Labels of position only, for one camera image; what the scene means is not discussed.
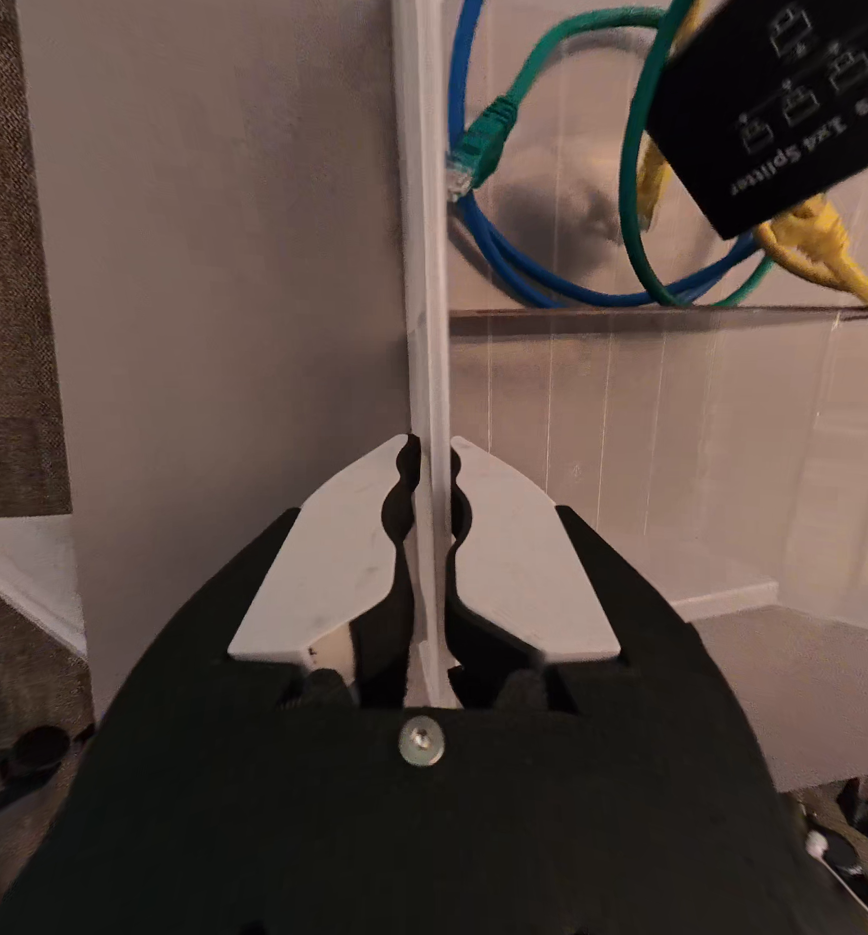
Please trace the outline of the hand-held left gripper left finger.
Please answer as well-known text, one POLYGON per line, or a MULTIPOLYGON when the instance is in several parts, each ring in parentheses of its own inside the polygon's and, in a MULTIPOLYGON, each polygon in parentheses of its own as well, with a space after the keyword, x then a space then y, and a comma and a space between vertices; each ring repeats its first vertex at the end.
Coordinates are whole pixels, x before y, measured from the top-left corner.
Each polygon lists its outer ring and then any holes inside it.
POLYGON ((406 539, 420 466, 420 440, 397 435, 304 502, 231 659, 332 671, 363 707, 403 707, 415 626, 406 539))

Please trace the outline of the clear plastic storage bin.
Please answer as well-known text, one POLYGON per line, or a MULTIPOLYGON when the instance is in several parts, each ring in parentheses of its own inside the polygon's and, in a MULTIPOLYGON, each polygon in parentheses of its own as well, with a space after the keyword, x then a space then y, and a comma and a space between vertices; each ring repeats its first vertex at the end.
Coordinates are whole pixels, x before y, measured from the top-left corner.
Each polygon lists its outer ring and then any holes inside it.
POLYGON ((521 310, 485 321, 461 427, 639 557, 685 547, 695 619, 868 631, 868 321, 848 309, 521 310))

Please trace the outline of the black ethernet splitter box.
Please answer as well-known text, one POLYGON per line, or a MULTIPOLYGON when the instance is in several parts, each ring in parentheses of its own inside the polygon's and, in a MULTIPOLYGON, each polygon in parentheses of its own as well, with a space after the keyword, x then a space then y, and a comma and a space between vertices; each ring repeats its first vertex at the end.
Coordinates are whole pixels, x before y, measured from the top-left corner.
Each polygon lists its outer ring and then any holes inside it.
POLYGON ((868 1, 721 4, 646 130, 722 240, 867 170, 868 1))

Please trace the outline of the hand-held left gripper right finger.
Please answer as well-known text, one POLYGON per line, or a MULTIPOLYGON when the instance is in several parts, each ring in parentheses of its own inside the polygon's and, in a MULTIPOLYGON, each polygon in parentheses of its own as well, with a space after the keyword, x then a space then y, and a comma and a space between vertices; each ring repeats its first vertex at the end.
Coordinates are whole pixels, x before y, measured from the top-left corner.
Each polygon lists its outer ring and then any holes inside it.
POLYGON ((608 664, 622 647, 554 501, 518 469, 451 438, 444 637, 451 689, 487 709, 516 672, 608 664))

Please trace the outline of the black round object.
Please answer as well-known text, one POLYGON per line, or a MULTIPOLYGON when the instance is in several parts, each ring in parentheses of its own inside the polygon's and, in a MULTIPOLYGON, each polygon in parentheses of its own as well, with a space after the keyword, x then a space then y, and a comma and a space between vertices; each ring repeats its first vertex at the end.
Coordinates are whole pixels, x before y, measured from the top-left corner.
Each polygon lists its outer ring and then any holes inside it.
POLYGON ((91 722, 76 735, 45 725, 24 732, 0 753, 0 778, 5 787, 47 781, 70 754, 79 752, 96 731, 91 722))

